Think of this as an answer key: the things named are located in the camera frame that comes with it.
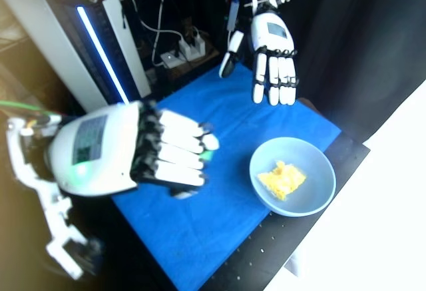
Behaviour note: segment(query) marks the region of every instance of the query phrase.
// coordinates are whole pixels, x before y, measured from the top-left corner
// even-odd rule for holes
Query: blue mat
[[[300,103],[271,107],[251,100],[252,72],[238,65],[227,79],[212,69],[160,103],[214,125],[220,149],[208,185],[186,200],[160,186],[113,197],[115,204],[179,290],[198,290],[268,214],[249,177],[255,149],[276,137],[297,137],[324,151],[340,130]]]

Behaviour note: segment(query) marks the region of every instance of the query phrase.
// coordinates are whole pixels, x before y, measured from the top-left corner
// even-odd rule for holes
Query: yellow food
[[[258,178],[274,196],[285,200],[287,194],[292,193],[304,183],[306,176],[294,165],[278,161],[277,167],[272,172],[261,173]]]

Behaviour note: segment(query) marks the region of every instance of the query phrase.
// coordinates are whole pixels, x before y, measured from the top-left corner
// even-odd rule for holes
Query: power strip
[[[160,57],[164,66],[168,69],[183,65],[187,61],[204,57],[206,55],[206,43],[200,35],[195,36],[194,46],[189,45],[185,40],[179,40],[179,56],[174,55],[174,51],[163,53]]]

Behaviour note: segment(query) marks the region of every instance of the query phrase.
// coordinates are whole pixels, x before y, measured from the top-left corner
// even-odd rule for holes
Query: blue bowl
[[[271,172],[278,160],[297,167],[305,182],[284,201],[277,199],[258,179]],[[250,161],[250,178],[259,199],[283,216],[308,216],[324,209],[335,193],[335,173],[327,157],[318,148],[296,138],[275,138],[260,145]]]

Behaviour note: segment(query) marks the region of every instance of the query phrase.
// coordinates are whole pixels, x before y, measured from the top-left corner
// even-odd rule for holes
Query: robotic arm
[[[219,147],[208,124],[139,101],[69,123],[56,114],[13,117],[6,135],[15,176],[39,195],[52,236],[47,252],[75,280],[93,270],[100,248],[67,224],[72,201],[63,192],[99,196],[151,182],[186,198],[206,183],[202,169]],[[42,154],[34,159],[38,144]]]
[[[278,6],[288,1],[252,0],[245,5],[252,8],[253,16],[249,42],[254,52],[252,96],[255,103],[262,102],[264,93],[273,106],[278,103],[292,105],[296,100],[299,83],[293,61],[296,51],[290,32],[278,15]],[[229,76],[234,70],[245,37],[241,31],[235,31],[232,35],[228,52],[220,66],[221,77]]]

